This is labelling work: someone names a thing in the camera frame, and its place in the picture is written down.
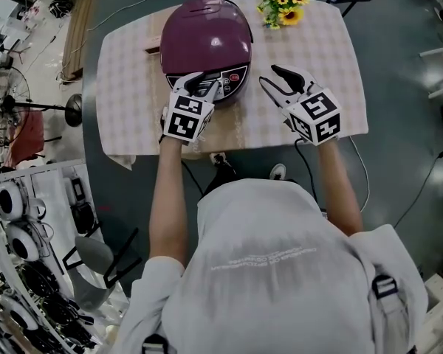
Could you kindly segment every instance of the rice cooker control panel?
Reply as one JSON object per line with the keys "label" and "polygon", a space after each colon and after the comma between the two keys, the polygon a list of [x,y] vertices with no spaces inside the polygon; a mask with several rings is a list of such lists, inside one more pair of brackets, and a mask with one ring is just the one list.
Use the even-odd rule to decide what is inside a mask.
{"label": "rice cooker control panel", "polygon": [[[216,92],[215,101],[223,100],[235,93],[239,87],[243,84],[245,77],[247,76],[248,66],[242,66],[234,69],[228,69],[226,71],[206,74],[204,80],[199,84],[197,89],[193,92],[196,97],[202,97],[206,92],[208,86],[214,81],[220,82],[219,90]],[[166,75],[171,88],[174,87],[176,81],[184,75],[170,76]]]}

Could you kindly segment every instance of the checkered tablecloth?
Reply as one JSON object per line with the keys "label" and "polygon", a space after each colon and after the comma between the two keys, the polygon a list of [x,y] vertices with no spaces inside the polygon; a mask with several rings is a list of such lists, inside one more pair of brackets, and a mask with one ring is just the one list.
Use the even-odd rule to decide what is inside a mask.
{"label": "checkered tablecloth", "polygon": [[[234,1],[246,15],[254,44],[250,79],[239,101],[217,110],[199,140],[186,153],[292,144],[298,135],[259,86],[263,75],[280,80],[272,64],[308,70],[341,104],[342,136],[368,132],[366,106],[353,45],[340,11],[311,1],[303,20],[293,27],[270,30],[256,10],[260,0]],[[97,119],[103,151],[109,156],[156,155],[161,134],[159,118],[170,88],[159,56],[143,51],[144,39],[160,35],[176,7],[142,17],[108,34],[97,71]],[[281,87],[288,86],[279,81]]]}

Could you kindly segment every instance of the yellow flower bouquet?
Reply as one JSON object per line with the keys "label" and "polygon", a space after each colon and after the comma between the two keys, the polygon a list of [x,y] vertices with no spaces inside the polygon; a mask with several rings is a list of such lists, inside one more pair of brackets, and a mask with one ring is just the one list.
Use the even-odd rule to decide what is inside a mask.
{"label": "yellow flower bouquet", "polygon": [[303,18],[302,6],[309,0],[263,0],[256,9],[264,15],[264,24],[270,29],[281,25],[296,25]]}

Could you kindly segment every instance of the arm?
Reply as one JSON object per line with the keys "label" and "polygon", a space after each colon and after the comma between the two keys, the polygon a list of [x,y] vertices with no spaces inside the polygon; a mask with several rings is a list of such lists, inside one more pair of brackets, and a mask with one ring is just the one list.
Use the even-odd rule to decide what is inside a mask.
{"label": "arm", "polygon": [[149,258],[167,256],[185,264],[188,234],[181,150],[180,140],[162,139],[149,220]]}
{"label": "arm", "polygon": [[363,219],[336,140],[318,146],[328,220],[345,235],[363,230]]}

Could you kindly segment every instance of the purple rice cooker lid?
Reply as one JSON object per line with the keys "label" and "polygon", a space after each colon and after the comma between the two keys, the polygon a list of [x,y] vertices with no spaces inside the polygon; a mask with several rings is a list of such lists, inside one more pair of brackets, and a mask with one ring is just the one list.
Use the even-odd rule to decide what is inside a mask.
{"label": "purple rice cooker lid", "polygon": [[187,1],[162,31],[162,71],[187,74],[249,63],[251,42],[250,26],[231,1]]}

